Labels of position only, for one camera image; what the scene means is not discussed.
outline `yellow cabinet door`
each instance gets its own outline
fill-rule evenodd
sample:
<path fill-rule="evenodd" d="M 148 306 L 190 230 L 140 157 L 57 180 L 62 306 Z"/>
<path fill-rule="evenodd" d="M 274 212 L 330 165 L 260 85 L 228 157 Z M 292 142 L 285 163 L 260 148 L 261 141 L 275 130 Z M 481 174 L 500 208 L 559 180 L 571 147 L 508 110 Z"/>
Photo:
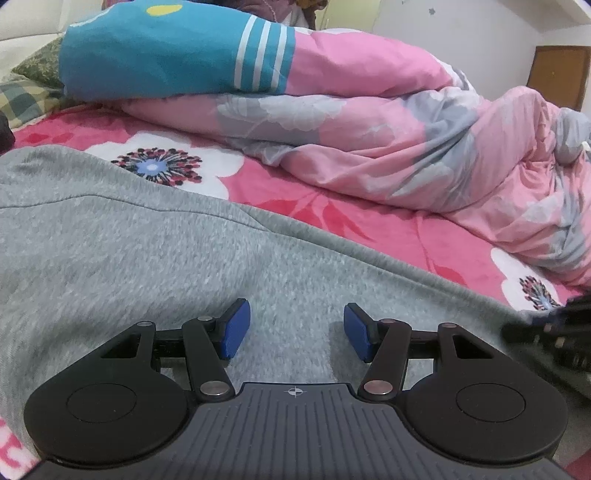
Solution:
<path fill-rule="evenodd" d="M 316 12 L 317 28 L 353 28 L 371 32 L 378 17 L 380 1 L 330 0 L 324 10 Z"/>

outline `yellow spot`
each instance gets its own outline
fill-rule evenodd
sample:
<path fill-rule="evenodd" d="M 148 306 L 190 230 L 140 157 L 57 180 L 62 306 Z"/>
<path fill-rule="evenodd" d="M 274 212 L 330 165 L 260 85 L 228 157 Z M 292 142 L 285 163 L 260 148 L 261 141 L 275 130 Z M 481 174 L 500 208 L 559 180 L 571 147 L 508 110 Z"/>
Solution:
<path fill-rule="evenodd" d="M 152 17 L 162 17 L 163 15 L 173 14 L 182 9 L 182 5 L 154 5 L 146 10 Z"/>

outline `green floral pillow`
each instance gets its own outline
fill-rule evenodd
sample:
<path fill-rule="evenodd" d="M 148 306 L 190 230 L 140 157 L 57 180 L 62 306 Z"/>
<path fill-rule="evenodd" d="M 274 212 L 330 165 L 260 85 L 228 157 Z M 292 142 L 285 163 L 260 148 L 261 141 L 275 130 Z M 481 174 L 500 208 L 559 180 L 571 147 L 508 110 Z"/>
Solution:
<path fill-rule="evenodd" d="M 59 37 L 49 42 L 12 71 L 49 87 L 64 88 L 58 73 L 61 41 Z"/>

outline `bed sheet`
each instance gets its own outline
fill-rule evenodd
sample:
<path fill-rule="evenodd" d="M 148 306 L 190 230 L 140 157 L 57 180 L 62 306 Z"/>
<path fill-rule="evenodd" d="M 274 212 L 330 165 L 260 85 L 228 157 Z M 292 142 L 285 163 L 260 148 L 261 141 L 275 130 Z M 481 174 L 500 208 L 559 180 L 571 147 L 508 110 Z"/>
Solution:
<path fill-rule="evenodd" d="M 517 310 L 545 310 L 579 292 L 567 288 L 439 215 L 346 197 L 303 184 L 280 168 L 106 109 L 69 109 L 15 133 L 17 147 L 60 144 L 86 151 L 146 180 L 290 216 L 422 268 Z M 575 432 L 574 438 L 584 438 Z M 558 461 L 591 480 L 591 440 Z M 34 464 L 0 419 L 0 473 Z"/>

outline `blue quilt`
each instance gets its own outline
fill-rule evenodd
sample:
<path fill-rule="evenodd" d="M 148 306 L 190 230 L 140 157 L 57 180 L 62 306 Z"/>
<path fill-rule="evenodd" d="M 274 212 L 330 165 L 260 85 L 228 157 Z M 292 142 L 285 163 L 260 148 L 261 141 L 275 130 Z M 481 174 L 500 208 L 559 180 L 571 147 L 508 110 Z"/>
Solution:
<path fill-rule="evenodd" d="M 231 8 L 135 0 L 67 29 L 60 80 L 69 96 L 85 101 L 281 94 L 295 44 L 292 28 Z"/>

